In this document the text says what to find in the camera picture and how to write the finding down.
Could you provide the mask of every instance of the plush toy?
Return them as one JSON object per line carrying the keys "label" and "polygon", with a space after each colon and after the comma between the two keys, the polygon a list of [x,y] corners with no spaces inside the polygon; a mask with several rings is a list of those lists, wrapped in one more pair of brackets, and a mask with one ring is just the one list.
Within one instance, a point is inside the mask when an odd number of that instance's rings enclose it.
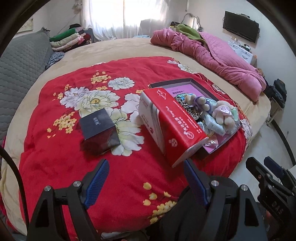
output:
{"label": "plush toy", "polygon": [[210,103],[203,96],[196,96],[195,94],[185,94],[184,102],[190,107],[200,108],[201,110],[209,111]]}
{"label": "plush toy", "polygon": [[231,110],[234,106],[229,104],[227,101],[217,101],[217,106],[213,111],[212,116],[216,119],[216,122],[220,125],[225,124],[226,126],[232,127],[235,125]]}

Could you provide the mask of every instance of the gray quilted cushion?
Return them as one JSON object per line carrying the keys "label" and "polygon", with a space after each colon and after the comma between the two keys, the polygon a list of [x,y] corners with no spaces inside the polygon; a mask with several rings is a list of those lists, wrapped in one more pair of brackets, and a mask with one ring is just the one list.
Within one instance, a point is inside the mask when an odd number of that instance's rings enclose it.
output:
{"label": "gray quilted cushion", "polygon": [[53,54],[42,28],[11,40],[0,58],[0,144],[21,101]]}

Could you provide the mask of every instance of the floor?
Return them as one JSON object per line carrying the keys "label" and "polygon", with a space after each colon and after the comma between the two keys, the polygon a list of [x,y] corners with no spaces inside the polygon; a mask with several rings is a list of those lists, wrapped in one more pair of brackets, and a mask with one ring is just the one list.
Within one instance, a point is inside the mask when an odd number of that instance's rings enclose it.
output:
{"label": "floor", "polygon": [[252,156],[255,157],[261,164],[263,164],[263,160],[266,156],[270,156],[285,169],[290,169],[293,165],[276,130],[273,127],[263,125],[245,152],[243,160],[237,165],[233,173],[230,175],[230,178],[235,181],[238,186],[242,184],[247,185],[255,199],[257,199],[257,196],[260,193],[258,188],[259,183],[246,169],[246,160]]}

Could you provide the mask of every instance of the stack of folded blankets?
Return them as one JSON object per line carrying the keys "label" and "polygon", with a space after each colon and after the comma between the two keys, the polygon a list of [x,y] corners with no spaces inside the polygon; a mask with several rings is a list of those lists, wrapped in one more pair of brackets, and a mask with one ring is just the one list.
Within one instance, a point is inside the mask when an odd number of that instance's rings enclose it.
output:
{"label": "stack of folded blankets", "polygon": [[84,32],[82,27],[73,27],[65,32],[50,38],[52,50],[55,52],[67,52],[80,46],[91,43],[91,36]]}

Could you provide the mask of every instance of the open box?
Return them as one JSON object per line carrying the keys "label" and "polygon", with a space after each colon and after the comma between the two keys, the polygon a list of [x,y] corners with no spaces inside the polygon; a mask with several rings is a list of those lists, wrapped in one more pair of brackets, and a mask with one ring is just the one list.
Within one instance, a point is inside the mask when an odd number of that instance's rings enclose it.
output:
{"label": "open box", "polygon": [[[174,98],[178,94],[193,93],[193,94],[196,94],[197,96],[204,96],[206,98],[211,98],[215,101],[218,101],[218,99],[211,92],[209,92],[206,88],[204,88],[201,84],[199,84],[192,78],[157,82],[157,83],[150,84],[149,87],[150,88],[162,87],[166,89],[166,91],[169,94],[171,94]],[[238,131],[240,126],[241,126],[241,123],[239,123],[237,130],[233,132],[232,135],[225,134],[224,136],[220,136],[217,134],[216,136],[218,139],[218,147],[213,148],[213,147],[208,147],[203,145],[204,150],[208,154],[213,153],[215,150],[217,150],[222,145],[224,145]]]}

